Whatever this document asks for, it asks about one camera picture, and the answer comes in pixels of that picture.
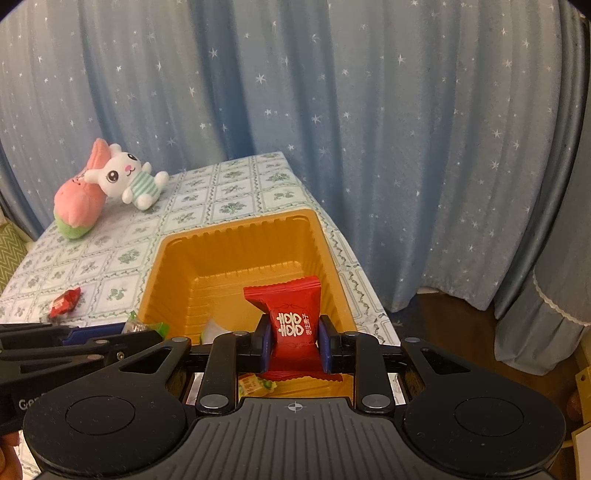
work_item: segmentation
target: floral tablecloth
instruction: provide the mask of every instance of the floral tablecloth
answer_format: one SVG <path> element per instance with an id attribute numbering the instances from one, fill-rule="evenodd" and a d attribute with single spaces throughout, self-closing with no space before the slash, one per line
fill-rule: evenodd
<path id="1" fill-rule="evenodd" d="M 124 321 L 139 309 L 158 247 L 167 235 L 305 207 L 318 214 L 358 330 L 382 343 L 399 344 L 349 244 L 281 152 L 173 175 L 146 212 L 110 200 L 95 228 L 80 240 L 64 239 L 52 224 L 2 293 L 0 322 L 39 322 L 58 295 L 77 286 L 82 296 L 67 323 Z M 35 476 L 37 466 L 24 442 L 19 454 L 25 477 Z"/>

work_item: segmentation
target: lace trim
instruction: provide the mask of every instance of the lace trim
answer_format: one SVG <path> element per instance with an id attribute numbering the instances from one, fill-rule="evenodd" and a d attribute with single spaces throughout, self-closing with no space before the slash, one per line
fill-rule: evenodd
<path id="1" fill-rule="evenodd" d="M 591 322 L 583 322 L 575 317 L 573 317 L 570 313 L 565 312 L 563 309 L 561 309 L 558 305 L 556 305 L 552 300 L 550 300 L 542 291 L 542 289 L 540 288 L 540 286 L 538 285 L 538 279 L 535 277 L 535 270 L 533 271 L 533 279 L 534 279 L 534 287 L 536 289 L 536 291 L 538 292 L 538 295 L 540 296 L 540 298 L 542 300 L 544 300 L 544 303 L 550 307 L 552 310 L 554 310 L 555 312 L 560 313 L 564 318 L 566 318 L 567 320 L 569 320 L 570 322 L 576 323 L 577 325 L 583 326 L 583 327 L 588 327 L 591 326 Z"/>

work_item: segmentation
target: hand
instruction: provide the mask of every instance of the hand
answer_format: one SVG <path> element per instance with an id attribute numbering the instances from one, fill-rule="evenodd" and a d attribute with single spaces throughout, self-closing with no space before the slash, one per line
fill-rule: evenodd
<path id="1" fill-rule="evenodd" d="M 0 480 L 22 480 L 21 462 L 14 451 L 19 442 L 18 432 L 0 438 Z"/>

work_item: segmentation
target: yellow candy wrapper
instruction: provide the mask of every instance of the yellow candy wrapper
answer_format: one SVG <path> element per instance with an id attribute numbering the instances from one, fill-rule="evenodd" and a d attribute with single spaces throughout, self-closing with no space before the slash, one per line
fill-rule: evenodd
<path id="1" fill-rule="evenodd" d="M 265 397 L 277 387 L 277 382 L 263 380 L 255 374 L 238 377 L 238 399 L 242 397 Z"/>

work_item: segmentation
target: red candy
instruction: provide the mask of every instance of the red candy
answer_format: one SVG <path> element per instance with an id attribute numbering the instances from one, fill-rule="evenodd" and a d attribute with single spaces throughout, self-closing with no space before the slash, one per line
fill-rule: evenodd
<path id="1" fill-rule="evenodd" d="M 78 300 L 80 300 L 80 287 L 76 287 L 74 290 L 66 290 L 51 304 L 49 318 L 52 319 L 63 313 L 71 312 L 76 308 Z"/>
<path id="2" fill-rule="evenodd" d="M 320 316 L 320 280 L 317 277 L 246 287 L 244 298 L 271 317 L 275 348 L 268 372 L 260 377 L 274 381 L 305 376 L 342 380 L 341 375 L 323 372 L 316 346 Z"/>

